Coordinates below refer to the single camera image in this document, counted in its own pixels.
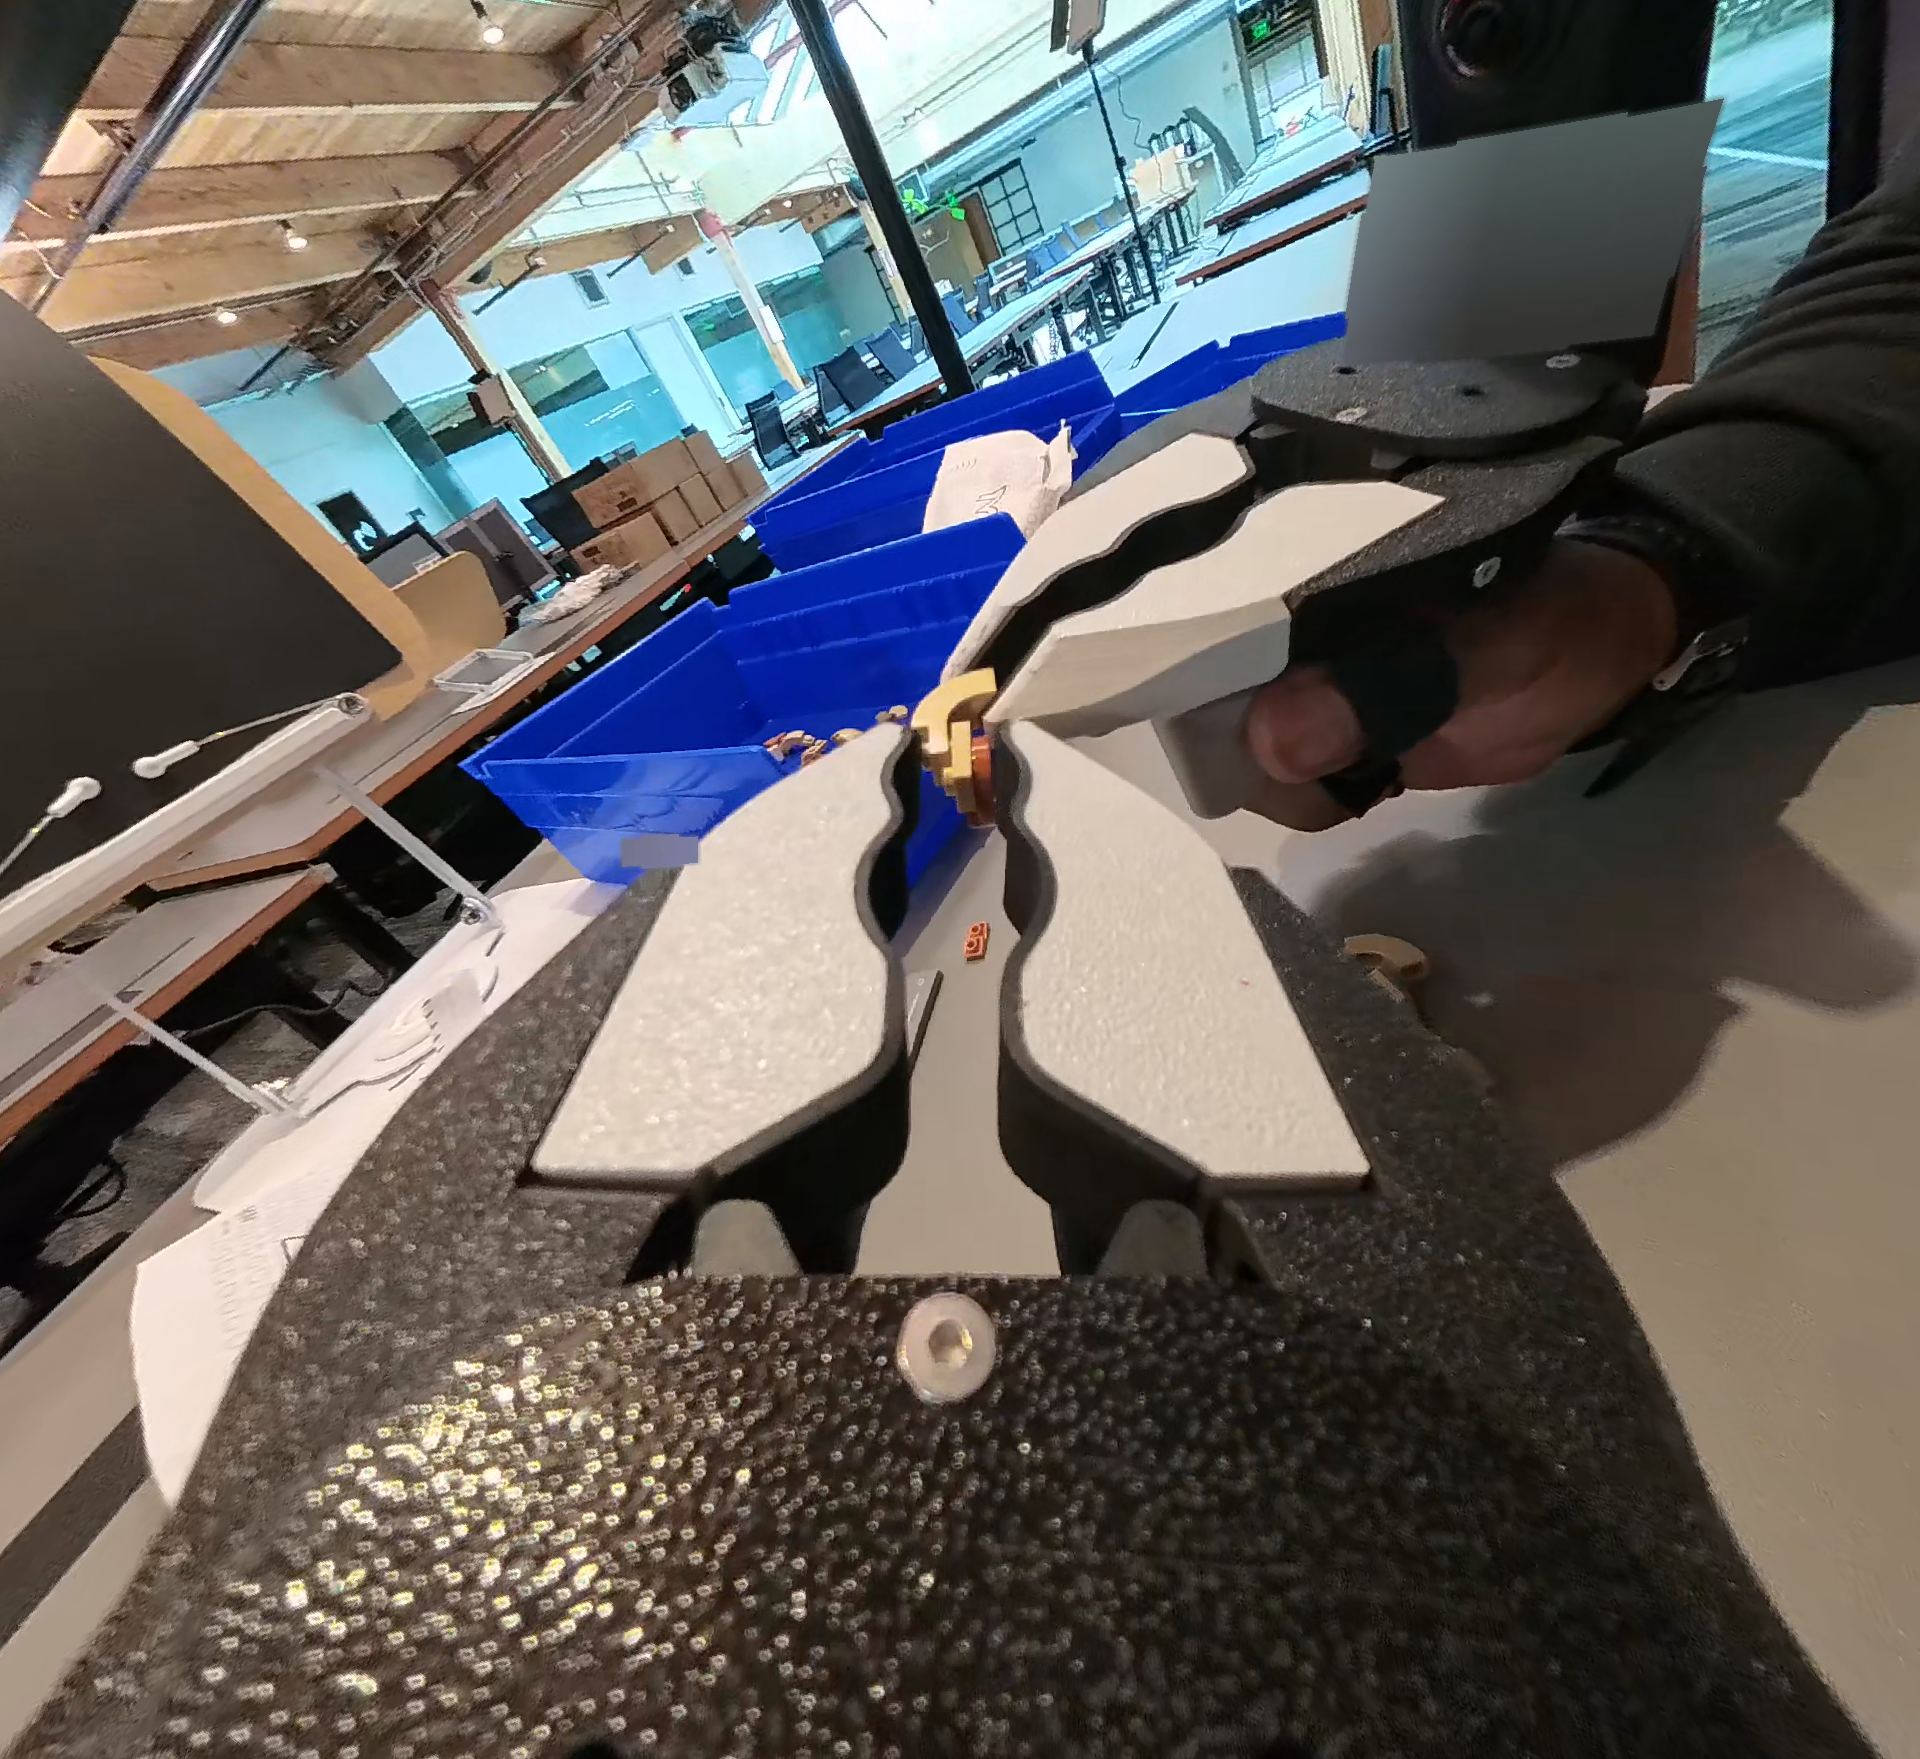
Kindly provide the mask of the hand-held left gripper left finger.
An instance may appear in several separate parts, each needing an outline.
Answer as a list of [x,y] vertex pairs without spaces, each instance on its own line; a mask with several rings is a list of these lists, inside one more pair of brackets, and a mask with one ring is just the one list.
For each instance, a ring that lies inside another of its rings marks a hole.
[[665,892],[532,1175],[876,1196],[906,1132],[913,738],[871,728],[708,833]]

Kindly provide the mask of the stack of cardboard boxes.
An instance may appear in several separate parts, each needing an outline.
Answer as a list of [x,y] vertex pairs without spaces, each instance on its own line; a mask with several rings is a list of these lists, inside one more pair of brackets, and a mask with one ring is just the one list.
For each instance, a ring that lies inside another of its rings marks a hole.
[[645,453],[597,461],[524,507],[591,574],[652,565],[765,493],[753,456],[725,458],[709,433],[690,429]]

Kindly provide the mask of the black top wooden table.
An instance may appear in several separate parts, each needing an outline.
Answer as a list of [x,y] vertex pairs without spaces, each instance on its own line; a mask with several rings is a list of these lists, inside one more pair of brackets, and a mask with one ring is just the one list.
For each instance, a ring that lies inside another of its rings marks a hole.
[[2,375],[11,978],[437,664],[397,591],[174,385],[11,298]]

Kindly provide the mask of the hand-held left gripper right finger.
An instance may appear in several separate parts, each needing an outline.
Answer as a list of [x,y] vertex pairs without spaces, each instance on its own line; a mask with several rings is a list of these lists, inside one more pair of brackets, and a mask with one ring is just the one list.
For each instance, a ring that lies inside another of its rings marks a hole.
[[1195,826],[1035,724],[1000,734],[1003,1061],[1070,1126],[1216,1190],[1348,1190],[1369,1158]]

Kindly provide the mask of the person's right forearm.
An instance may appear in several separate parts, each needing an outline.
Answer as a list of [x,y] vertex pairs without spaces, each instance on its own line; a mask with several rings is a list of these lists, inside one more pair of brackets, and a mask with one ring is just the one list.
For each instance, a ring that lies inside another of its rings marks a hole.
[[1830,217],[1561,538],[1665,585],[1678,651],[1577,750],[1607,792],[1744,692],[1917,650],[1917,153]]

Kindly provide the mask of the blue plastic bin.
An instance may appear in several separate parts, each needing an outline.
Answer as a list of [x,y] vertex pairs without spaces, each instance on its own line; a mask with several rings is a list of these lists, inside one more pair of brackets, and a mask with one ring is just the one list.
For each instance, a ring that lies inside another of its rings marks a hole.
[[1277,358],[1334,341],[1343,331],[1344,317],[1339,310],[1322,312],[1238,332],[1224,344],[1194,347],[1150,372],[1109,375],[1111,401],[1092,410],[1089,436],[1075,432],[1080,470],[1111,453],[1131,432],[1226,392]]
[[801,771],[763,738],[913,708],[1020,542],[996,514],[701,599],[464,771],[579,875],[632,882],[635,837],[701,837]]
[[780,574],[794,574],[922,532],[947,446],[1003,429],[1053,439],[1070,429],[1079,467],[1116,443],[1115,393],[1091,355],[1000,380],[837,453],[749,516]]

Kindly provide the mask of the large tan arch brick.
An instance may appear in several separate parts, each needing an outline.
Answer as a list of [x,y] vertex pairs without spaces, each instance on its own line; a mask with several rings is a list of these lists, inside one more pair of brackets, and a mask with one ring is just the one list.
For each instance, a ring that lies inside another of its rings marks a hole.
[[973,827],[993,823],[991,738],[986,712],[996,694],[996,676],[989,667],[967,670],[927,690],[910,719],[923,771]]

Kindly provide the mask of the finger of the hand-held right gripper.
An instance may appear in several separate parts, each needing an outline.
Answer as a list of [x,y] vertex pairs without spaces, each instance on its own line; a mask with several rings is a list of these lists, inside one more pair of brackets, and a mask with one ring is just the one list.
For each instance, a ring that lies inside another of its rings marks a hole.
[[1111,732],[1258,688],[1289,662],[1286,595],[1439,502],[1386,481],[1256,502],[1217,544],[1058,620],[1000,690],[1000,724]]
[[1190,433],[1072,494],[1020,547],[953,647],[953,671],[1013,683],[1038,643],[1150,574],[1214,547],[1256,499],[1234,441]]

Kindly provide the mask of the long wooden desk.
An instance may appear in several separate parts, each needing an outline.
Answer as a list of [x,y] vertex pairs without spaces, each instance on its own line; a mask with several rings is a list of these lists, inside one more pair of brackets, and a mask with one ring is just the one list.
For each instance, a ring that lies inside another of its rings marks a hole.
[[229,880],[270,875],[312,863],[360,817],[321,771],[339,773],[371,800],[387,803],[416,786],[435,766],[468,752],[481,736],[518,720],[546,688],[567,680],[579,662],[606,647],[608,638],[647,606],[679,587],[709,554],[725,547],[763,499],[743,502],[692,542],[670,551],[603,594],[582,614],[561,620],[540,641],[532,665],[475,704],[470,697],[427,688],[416,703],[382,720],[359,726],[321,754],[318,766],[287,775],[238,814],[163,861],[142,883],[174,895]]

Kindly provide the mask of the pile of small toy bricks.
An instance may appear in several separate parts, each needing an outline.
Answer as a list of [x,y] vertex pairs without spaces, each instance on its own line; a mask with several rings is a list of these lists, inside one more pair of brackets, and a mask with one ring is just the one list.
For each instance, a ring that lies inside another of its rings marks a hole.
[[759,749],[779,764],[812,764],[829,754],[829,750],[858,738],[863,732],[887,724],[904,724],[906,720],[907,708],[904,704],[893,704],[876,711],[876,715],[864,724],[847,724],[825,734],[815,734],[808,731],[785,731],[763,738]]

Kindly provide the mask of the white plastic bag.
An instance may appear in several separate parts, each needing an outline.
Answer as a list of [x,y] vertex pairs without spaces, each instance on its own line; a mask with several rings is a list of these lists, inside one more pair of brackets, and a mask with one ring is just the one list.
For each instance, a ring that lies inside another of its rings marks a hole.
[[1068,424],[1061,424],[1051,437],[1015,428],[957,441],[944,449],[923,507],[922,532],[1003,514],[1017,523],[1022,538],[1030,538],[1066,500],[1072,477]]

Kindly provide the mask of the white printed paper sheet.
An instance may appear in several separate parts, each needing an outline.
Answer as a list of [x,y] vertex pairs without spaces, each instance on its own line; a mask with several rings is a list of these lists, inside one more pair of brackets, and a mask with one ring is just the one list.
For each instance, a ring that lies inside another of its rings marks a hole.
[[241,1353],[304,1237],[401,1104],[614,900],[582,878],[518,888],[460,925],[349,1032],[276,1092],[204,1170],[204,1220],[142,1259],[130,1369],[151,1481],[167,1506],[202,1456]]

